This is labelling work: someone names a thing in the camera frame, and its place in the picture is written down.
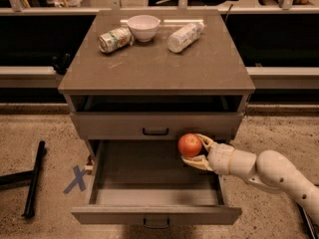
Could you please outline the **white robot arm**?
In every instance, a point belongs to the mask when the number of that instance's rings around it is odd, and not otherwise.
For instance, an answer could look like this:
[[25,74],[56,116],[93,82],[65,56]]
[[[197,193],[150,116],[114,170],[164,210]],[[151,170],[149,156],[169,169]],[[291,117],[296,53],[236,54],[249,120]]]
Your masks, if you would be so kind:
[[177,143],[184,163],[218,175],[232,175],[261,190],[284,192],[319,223],[319,188],[281,153],[260,154],[217,143],[200,133],[187,133]]

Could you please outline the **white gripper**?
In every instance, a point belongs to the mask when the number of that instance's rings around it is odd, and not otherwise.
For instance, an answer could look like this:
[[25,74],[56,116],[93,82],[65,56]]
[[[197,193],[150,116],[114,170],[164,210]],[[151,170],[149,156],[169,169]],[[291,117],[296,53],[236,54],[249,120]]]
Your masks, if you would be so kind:
[[203,147],[208,152],[208,159],[202,154],[194,157],[183,156],[181,158],[182,161],[185,164],[200,170],[213,171],[219,175],[229,175],[234,147],[224,143],[216,143],[210,137],[200,133],[197,133],[196,136],[200,139]]

